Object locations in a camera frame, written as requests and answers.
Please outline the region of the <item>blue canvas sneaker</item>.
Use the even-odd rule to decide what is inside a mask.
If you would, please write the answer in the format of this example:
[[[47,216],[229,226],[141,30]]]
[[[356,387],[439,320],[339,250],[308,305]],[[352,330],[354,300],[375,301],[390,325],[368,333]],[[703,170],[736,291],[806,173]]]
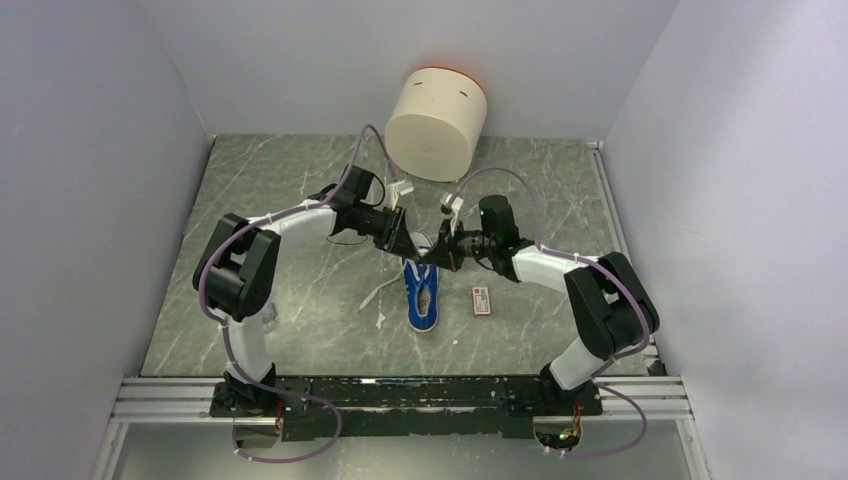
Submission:
[[[428,332],[438,323],[439,270],[436,266],[404,259],[402,277],[407,300],[407,319],[417,332]]]

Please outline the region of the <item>white shoelace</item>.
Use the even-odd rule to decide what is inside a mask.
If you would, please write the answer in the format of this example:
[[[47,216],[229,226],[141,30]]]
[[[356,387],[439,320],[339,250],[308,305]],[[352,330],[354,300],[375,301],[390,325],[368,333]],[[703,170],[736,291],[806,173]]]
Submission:
[[[361,301],[361,303],[358,306],[358,310],[361,311],[361,310],[365,309],[372,302],[372,300],[378,295],[378,293],[382,289],[384,289],[385,287],[392,285],[393,283],[397,282],[398,280],[400,280],[402,278],[402,276],[403,276],[402,273],[397,273],[394,277],[392,277],[389,280],[386,280],[383,283],[374,287],[368,293],[368,295]]]

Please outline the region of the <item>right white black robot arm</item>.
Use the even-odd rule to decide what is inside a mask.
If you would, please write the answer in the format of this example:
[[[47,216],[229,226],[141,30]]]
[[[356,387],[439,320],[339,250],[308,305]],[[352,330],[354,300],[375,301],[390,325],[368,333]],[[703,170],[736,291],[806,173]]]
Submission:
[[[657,310],[623,253],[585,257],[537,247],[521,236],[503,195],[482,198],[479,215],[478,230],[444,221],[434,246],[422,249],[420,259],[456,271],[467,258],[485,258],[496,274],[508,280],[566,294],[577,337],[542,368],[540,374],[548,381],[539,389],[548,412],[565,413],[576,403],[578,387],[656,332]]]

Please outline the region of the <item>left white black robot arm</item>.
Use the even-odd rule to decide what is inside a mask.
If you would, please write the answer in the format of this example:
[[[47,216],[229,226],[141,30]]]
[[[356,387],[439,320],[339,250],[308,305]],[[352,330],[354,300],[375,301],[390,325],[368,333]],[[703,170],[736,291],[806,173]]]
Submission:
[[[225,382],[237,405],[261,416],[277,400],[275,367],[266,349],[258,313],[269,302],[278,254],[346,229],[373,240],[376,248],[417,260],[422,249],[406,228],[402,207],[365,203],[375,175],[357,166],[300,205],[253,220],[222,217],[195,271],[201,308],[223,332],[228,365]]]

